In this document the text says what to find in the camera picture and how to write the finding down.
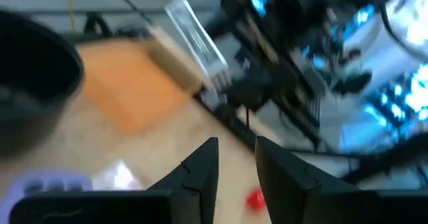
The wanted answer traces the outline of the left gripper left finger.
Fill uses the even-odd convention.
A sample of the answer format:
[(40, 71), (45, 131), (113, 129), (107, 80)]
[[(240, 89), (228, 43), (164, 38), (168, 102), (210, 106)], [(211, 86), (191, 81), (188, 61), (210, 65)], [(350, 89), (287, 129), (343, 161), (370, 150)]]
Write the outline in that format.
[(219, 179), (218, 138), (208, 138), (148, 188), (157, 191), (155, 223), (213, 224)]

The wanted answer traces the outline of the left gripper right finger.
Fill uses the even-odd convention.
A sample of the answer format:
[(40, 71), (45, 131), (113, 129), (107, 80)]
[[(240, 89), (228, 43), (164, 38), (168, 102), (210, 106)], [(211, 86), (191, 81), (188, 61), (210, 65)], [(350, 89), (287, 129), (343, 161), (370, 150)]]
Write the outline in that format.
[(272, 223), (366, 223), (359, 189), (258, 136), (255, 159)]

